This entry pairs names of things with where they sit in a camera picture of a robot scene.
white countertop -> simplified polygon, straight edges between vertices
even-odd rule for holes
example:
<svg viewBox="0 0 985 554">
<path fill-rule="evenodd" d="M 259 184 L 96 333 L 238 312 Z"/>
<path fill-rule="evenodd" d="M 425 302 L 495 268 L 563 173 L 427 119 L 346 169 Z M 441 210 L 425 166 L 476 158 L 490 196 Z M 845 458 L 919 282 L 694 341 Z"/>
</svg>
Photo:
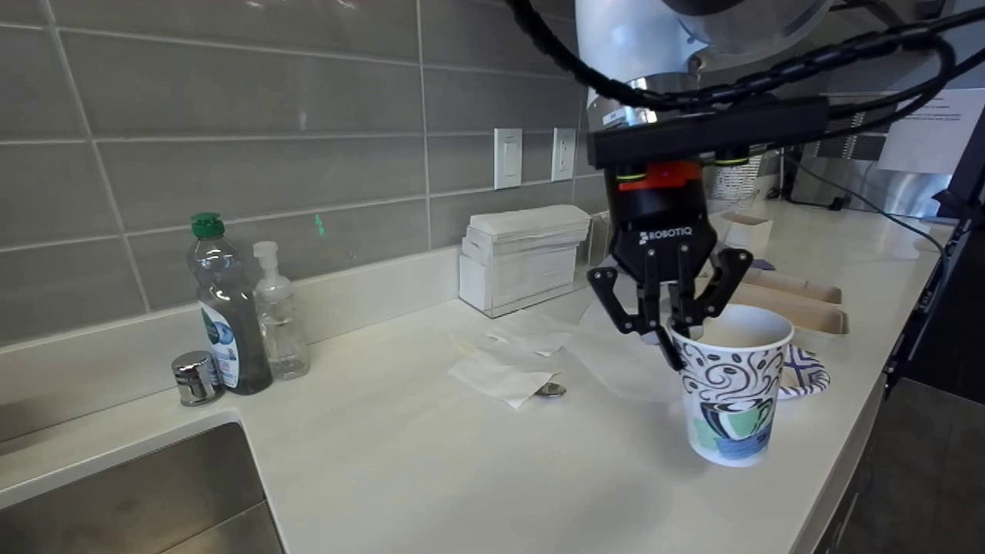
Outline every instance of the white countertop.
<svg viewBox="0 0 985 554">
<path fill-rule="evenodd" d="M 691 453 L 678 375 L 574 292 L 555 353 L 570 387 L 511 412 L 445 371 L 493 324 L 445 302 L 320 341 L 311 375 L 183 411 L 153 395 L 0 448 L 0 509 L 238 423 L 291 554 L 781 554 L 804 529 L 935 261 L 858 214 L 776 207 L 766 259 L 842 289 L 851 337 L 800 333 L 835 384 L 776 416 L 764 466 Z"/>
</svg>

backsplash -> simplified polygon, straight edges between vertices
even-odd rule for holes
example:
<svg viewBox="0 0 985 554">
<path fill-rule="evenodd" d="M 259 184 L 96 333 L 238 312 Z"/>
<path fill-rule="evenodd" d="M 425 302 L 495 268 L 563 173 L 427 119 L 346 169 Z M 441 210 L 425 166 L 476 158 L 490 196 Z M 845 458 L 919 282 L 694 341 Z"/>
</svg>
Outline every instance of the backsplash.
<svg viewBox="0 0 985 554">
<path fill-rule="evenodd" d="M 551 183 L 582 89 L 499 0 L 2 0 L 0 75 L 0 345 L 191 302 L 196 210 L 301 279 L 604 207 L 582 150 Z M 495 128 L 524 188 L 493 192 Z"/>
</svg>

wall outlet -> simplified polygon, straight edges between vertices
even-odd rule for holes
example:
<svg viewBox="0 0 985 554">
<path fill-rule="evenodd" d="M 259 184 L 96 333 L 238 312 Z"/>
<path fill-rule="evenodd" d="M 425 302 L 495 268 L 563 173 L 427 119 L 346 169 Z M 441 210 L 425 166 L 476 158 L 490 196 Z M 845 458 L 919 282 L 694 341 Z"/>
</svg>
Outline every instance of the wall outlet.
<svg viewBox="0 0 985 554">
<path fill-rule="evenodd" d="M 524 183 L 524 130 L 493 132 L 493 188 L 521 188 Z"/>
<path fill-rule="evenodd" d="M 551 183 L 575 178 L 575 130 L 555 130 Z"/>
</svg>

sink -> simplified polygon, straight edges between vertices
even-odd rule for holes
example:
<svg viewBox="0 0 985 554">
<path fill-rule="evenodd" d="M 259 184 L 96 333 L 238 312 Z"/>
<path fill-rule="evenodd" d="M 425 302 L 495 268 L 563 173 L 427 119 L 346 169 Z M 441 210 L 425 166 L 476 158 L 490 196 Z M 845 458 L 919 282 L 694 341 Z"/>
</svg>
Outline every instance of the sink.
<svg viewBox="0 0 985 554">
<path fill-rule="evenodd" d="M 2 554 L 279 554 L 240 425 L 0 511 Z"/>
</svg>

patterned paper cup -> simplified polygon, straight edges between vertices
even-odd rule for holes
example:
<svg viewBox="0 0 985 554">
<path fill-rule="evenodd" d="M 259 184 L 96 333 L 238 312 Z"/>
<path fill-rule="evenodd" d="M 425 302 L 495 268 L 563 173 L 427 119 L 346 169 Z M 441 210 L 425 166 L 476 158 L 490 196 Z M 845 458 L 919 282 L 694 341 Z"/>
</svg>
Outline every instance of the patterned paper cup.
<svg viewBox="0 0 985 554">
<path fill-rule="evenodd" d="M 764 458 L 786 349 L 795 328 L 753 306 L 730 306 L 705 320 L 698 339 L 673 333 L 686 371 L 686 438 L 691 448 L 726 467 L 751 467 Z"/>
</svg>

